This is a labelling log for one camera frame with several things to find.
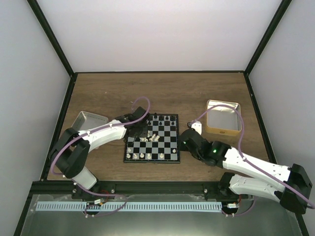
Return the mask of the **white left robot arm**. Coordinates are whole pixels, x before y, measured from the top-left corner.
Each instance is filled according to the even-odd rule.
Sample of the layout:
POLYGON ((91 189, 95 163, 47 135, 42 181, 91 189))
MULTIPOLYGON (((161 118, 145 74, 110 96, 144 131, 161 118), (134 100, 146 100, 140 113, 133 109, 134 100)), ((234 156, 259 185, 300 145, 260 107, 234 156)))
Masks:
POLYGON ((96 198, 101 187, 97 184, 98 179, 86 167, 88 154, 109 142, 139 137, 147 126, 149 116, 148 110, 138 107, 131 114, 116 117, 93 129, 66 129, 49 153, 51 171, 57 167, 60 175, 77 183, 85 195, 91 199, 96 198))

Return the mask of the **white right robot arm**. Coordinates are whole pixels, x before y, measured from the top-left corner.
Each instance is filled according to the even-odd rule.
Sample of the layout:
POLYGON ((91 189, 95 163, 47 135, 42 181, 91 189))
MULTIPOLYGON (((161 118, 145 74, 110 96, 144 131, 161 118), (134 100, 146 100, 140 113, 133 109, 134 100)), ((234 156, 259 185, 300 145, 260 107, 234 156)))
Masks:
POLYGON ((315 205, 309 200, 313 184, 298 165, 278 165, 244 154, 220 141, 207 141, 189 128, 180 137, 180 147, 208 166, 229 170, 219 185, 224 198, 253 195, 274 200, 293 213, 305 214, 315 205))

